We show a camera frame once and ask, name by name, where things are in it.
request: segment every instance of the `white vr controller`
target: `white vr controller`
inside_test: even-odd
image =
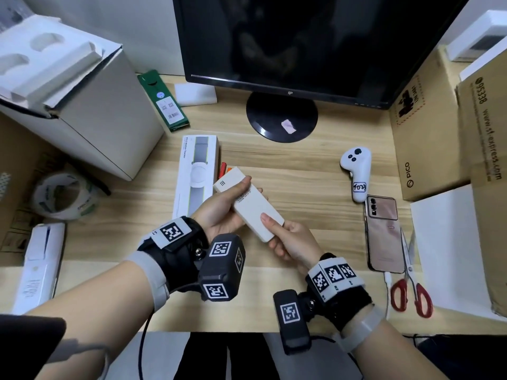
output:
[[[352,199],[356,203],[364,203],[370,184],[372,153],[364,146],[357,146],[346,151],[340,159],[343,169],[350,171],[352,178]]]

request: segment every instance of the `monitor base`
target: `monitor base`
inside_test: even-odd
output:
[[[303,140],[317,125],[318,111],[313,100],[252,92],[246,102],[246,116],[250,125],[262,136],[279,143]],[[286,130],[282,122],[289,120]]]

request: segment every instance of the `monitor screen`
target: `monitor screen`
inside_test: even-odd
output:
[[[174,0],[189,82],[389,108],[468,0]]]

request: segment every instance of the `wooden desk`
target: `wooden desk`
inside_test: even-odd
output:
[[[184,82],[184,78],[167,77],[164,81]],[[95,213],[69,224],[57,291],[121,261],[143,235],[171,218],[181,136],[213,134],[220,141],[221,160],[250,174],[282,216],[307,224],[324,250],[345,257],[366,281],[375,303],[384,307],[383,275],[367,267],[363,206],[352,201],[350,178],[340,169],[340,157],[353,146],[371,149],[370,193],[396,198],[402,227],[410,237],[410,206],[402,200],[388,113],[317,102],[319,120],[311,136],[293,144],[278,144],[258,135],[248,123],[248,92],[217,88],[217,95],[218,104],[185,108],[191,128],[164,136],[134,181],[97,172],[112,196],[102,199]],[[278,331],[272,296],[288,288],[303,290],[303,277],[250,230],[241,230],[240,236],[247,255],[237,298],[211,303],[202,302],[196,293],[174,294],[155,314],[150,330]],[[420,272],[420,265],[415,268]],[[507,333],[507,324],[502,322],[441,309],[435,309],[431,319],[421,319],[412,301],[406,313],[393,311],[391,321],[409,334]],[[310,330],[334,331],[322,318],[314,319]]]

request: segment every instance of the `pink smartphone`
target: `pink smartphone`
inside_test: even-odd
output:
[[[380,272],[403,273],[402,230],[396,200],[368,196],[364,208],[368,267]]]

